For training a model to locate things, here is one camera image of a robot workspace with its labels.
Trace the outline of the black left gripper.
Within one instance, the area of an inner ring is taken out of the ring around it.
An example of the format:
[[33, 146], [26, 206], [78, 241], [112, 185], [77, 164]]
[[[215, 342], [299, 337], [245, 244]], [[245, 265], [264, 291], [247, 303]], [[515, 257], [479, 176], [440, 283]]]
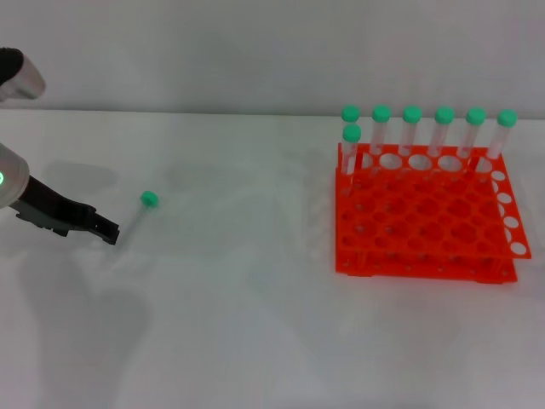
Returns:
[[69, 231], [84, 231], [115, 245], [120, 234], [119, 226], [96, 213], [92, 206], [65, 198], [32, 176], [15, 201], [15, 211], [22, 221], [63, 237]]

